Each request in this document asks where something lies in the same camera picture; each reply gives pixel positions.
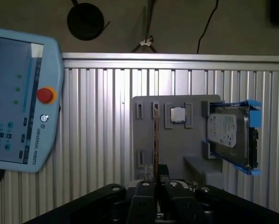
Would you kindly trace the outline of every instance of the gray fixture plate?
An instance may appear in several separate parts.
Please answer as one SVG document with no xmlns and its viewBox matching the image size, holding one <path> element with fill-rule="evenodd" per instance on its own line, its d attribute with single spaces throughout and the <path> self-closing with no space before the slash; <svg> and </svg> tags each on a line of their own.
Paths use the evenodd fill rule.
<svg viewBox="0 0 279 224">
<path fill-rule="evenodd" d="M 134 97 L 132 100 L 134 178 L 143 179 L 145 165 L 153 163 L 154 104 L 158 104 L 159 108 L 159 164 L 167 164 L 171 178 L 188 180 L 192 175 L 184 157 L 200 158 L 205 163 L 209 161 L 202 155 L 202 141 L 206 139 L 206 118 L 202 116 L 202 101 L 220 100 L 218 95 Z M 187 108 L 185 124 L 168 123 L 170 107 L 177 106 Z M 218 163 L 216 167 L 221 167 L 221 160 L 215 160 Z"/>
</svg>

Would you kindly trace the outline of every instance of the gray bracket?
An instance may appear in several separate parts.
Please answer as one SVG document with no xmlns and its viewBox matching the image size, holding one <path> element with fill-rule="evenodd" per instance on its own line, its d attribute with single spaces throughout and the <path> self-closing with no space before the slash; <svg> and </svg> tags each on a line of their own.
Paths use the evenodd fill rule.
<svg viewBox="0 0 279 224">
<path fill-rule="evenodd" d="M 211 154 L 210 143 L 203 140 L 202 141 L 202 155 L 205 159 L 217 159 L 215 156 Z"/>
<path fill-rule="evenodd" d="M 185 128 L 194 127 L 194 105 L 192 103 L 185 103 L 186 107 L 186 123 Z"/>
<path fill-rule="evenodd" d="M 171 103 L 164 104 L 164 128 L 165 129 L 172 129 L 173 124 L 171 122 L 171 108 L 173 105 Z"/>
<path fill-rule="evenodd" d="M 185 156 L 185 163 L 190 166 L 199 177 L 202 184 L 212 185 L 223 189 L 222 164 L 215 160 L 205 161 L 198 156 Z"/>
<path fill-rule="evenodd" d="M 201 102 L 201 111 L 202 116 L 207 119 L 210 116 L 210 102 L 209 101 L 202 101 Z M 202 155 L 205 159 L 217 159 L 215 156 L 211 154 L 211 145 L 206 140 L 202 140 Z"/>
</svg>

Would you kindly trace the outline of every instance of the metal panel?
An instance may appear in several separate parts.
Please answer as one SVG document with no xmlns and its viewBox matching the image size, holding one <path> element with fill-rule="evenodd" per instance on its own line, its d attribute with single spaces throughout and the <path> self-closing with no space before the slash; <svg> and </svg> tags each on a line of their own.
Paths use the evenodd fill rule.
<svg viewBox="0 0 279 224">
<path fill-rule="evenodd" d="M 223 163 L 224 189 L 279 212 L 279 57 L 65 53 L 56 145 L 37 174 L 7 171 L 0 223 L 28 221 L 108 183 L 133 179 L 134 96 L 218 94 L 262 102 L 258 161 Z"/>
</svg>

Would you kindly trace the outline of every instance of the black cable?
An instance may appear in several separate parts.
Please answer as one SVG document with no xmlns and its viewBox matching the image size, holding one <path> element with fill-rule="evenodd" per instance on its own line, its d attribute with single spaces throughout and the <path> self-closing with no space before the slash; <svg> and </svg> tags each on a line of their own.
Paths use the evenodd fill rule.
<svg viewBox="0 0 279 224">
<path fill-rule="evenodd" d="M 108 23 L 104 26 L 104 28 L 103 28 L 103 30 L 102 31 L 104 31 L 105 30 L 105 28 L 107 28 L 107 26 L 110 24 L 111 22 L 110 21 L 108 21 Z"/>
<path fill-rule="evenodd" d="M 73 3 L 74 6 L 77 6 L 77 5 L 78 5 L 77 0 L 71 0 L 71 1 L 72 1 L 72 3 Z"/>
<path fill-rule="evenodd" d="M 154 10 L 154 5 L 157 2 L 157 0 L 148 0 L 148 17 L 147 17 L 147 30 L 146 30 L 146 35 L 145 39 L 149 38 L 149 32 L 150 32 L 150 26 L 151 26 L 151 21 L 152 21 L 152 15 L 153 15 L 153 10 Z"/>
<path fill-rule="evenodd" d="M 197 50 L 196 50 L 196 53 L 197 53 L 197 54 L 199 53 L 199 50 L 200 50 L 201 40 L 202 40 L 202 38 L 204 37 L 204 35 L 205 35 L 206 31 L 207 31 L 207 28 L 208 28 L 208 26 L 209 26 L 209 23 L 210 23 L 210 21 L 211 21 L 211 18 L 212 18 L 212 16 L 213 16 L 214 12 L 217 10 L 218 2 L 219 2 L 219 0 L 216 0 L 215 7 L 214 7 L 214 9 L 212 10 L 212 12 L 211 12 L 211 14 L 210 14 L 210 16 L 209 16 L 209 19 L 208 19 L 208 22 L 207 22 L 207 24 L 206 24 L 206 26 L 205 26 L 204 32 L 202 33 L 202 35 L 201 35 L 201 37 L 200 37 L 200 39 L 199 39 L 199 42 L 198 42 L 198 44 L 197 44 Z"/>
</svg>

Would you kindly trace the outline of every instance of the black circular lamp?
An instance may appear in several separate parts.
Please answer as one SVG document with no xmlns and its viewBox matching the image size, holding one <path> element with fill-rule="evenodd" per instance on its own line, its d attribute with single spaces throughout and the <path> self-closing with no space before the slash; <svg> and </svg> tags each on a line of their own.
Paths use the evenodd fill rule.
<svg viewBox="0 0 279 224">
<path fill-rule="evenodd" d="M 102 12 L 95 5 L 72 0 L 74 7 L 67 16 L 69 31 L 82 41 L 94 40 L 103 32 L 105 21 Z"/>
</svg>

